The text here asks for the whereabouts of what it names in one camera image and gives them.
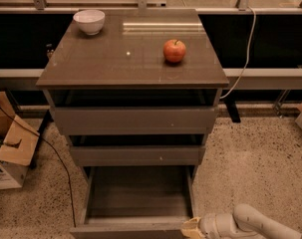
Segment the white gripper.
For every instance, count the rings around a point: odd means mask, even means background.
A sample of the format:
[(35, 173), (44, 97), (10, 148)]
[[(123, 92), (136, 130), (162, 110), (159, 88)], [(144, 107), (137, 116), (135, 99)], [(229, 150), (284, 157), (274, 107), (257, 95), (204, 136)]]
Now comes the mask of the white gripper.
[(206, 239), (235, 239), (238, 235), (234, 218), (229, 213), (209, 213), (201, 221), (193, 217), (181, 225), (180, 231), (186, 239), (204, 239), (204, 236)]

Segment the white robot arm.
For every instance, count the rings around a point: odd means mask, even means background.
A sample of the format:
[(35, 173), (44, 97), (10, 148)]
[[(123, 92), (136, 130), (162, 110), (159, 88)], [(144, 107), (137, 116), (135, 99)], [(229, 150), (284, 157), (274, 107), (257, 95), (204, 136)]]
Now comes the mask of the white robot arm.
[(180, 231), (186, 239), (302, 239), (302, 233), (248, 204), (236, 205), (232, 213), (193, 217), (181, 225)]

